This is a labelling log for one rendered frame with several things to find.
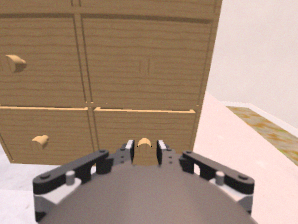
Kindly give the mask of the brown wooden chest of drawers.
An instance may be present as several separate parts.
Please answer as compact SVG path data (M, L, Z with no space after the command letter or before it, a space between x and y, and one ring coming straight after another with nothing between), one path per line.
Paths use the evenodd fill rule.
M33 101L0 101L0 105L18 106L62 106L62 107L87 107L94 151L98 151L99 142L97 136L94 110L97 107L104 108L144 108L144 109L184 109L193 110L195 119L190 139L189 150L193 151L198 132L201 112L203 108L209 72L213 57L213 51L218 30L219 18L223 0L215 0L213 13L145 9L145 8L121 8L121 7L81 7L81 0L73 0L73 6L30 6L30 7L0 7L0 18L73 18L75 19L78 47L85 89L86 102L33 102ZM75 17L75 18L74 18ZM93 103L90 85L87 52L85 44L83 18L102 19L140 19L159 21L178 21L187 23L211 24L203 75L197 106L194 105L158 105L158 104L120 104L120 103ZM9 160L13 164L35 165L64 165L55 162L29 162L13 161L12 156L0 134L0 144Z

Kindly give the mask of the brown wooden drawer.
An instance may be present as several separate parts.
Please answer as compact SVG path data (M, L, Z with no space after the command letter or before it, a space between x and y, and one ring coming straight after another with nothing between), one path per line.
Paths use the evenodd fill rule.
M0 18L0 101L86 102L75 19Z
M176 154L189 150L193 110L97 107L94 115L100 150L116 153L129 140L135 141L132 165L159 165L157 140Z
M13 161L69 163L94 152L87 107L0 105L0 134Z
M93 103L197 106L211 24L83 18L83 26Z
M121 7L213 13L215 0L81 0L81 7Z
M73 6L73 0L0 0L0 7Z

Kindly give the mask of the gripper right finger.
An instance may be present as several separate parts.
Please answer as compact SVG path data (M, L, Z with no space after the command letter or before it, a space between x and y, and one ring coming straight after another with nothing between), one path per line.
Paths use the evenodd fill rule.
M252 216L255 189L255 180L252 177L191 150L177 155L162 140L157 140L156 154L161 167L180 171L183 169L184 172L208 180L232 196ZM194 172L195 165L199 167L200 174Z

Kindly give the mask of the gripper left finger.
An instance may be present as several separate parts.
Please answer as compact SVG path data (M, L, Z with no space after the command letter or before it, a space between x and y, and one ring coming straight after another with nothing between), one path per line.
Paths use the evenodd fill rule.
M134 140L129 140L112 154L105 149L95 151L33 178L35 221L39 223L59 201L90 180L133 168L134 143ZM91 174L94 164L96 172Z

